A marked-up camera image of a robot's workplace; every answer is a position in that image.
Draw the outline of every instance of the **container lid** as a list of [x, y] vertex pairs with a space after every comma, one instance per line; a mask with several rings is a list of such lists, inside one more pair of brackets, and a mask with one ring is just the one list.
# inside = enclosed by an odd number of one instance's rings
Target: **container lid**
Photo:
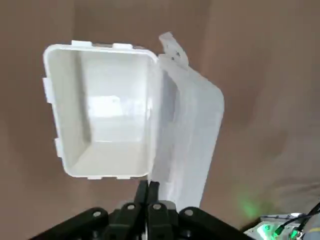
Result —
[[164, 54], [161, 130], [153, 170], [148, 179], [160, 182], [159, 198], [177, 209], [200, 205], [224, 113], [219, 88], [189, 67], [189, 60], [167, 32], [159, 37]]

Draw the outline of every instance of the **beige wall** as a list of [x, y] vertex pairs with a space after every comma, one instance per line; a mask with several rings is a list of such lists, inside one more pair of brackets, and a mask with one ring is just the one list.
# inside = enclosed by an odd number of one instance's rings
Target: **beige wall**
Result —
[[320, 1], [32, 0], [0, 3], [0, 233], [26, 239], [92, 206], [112, 210], [136, 180], [67, 176], [41, 77], [42, 52], [71, 39], [161, 52], [172, 31], [220, 87], [225, 115], [202, 208], [242, 227], [320, 196]]

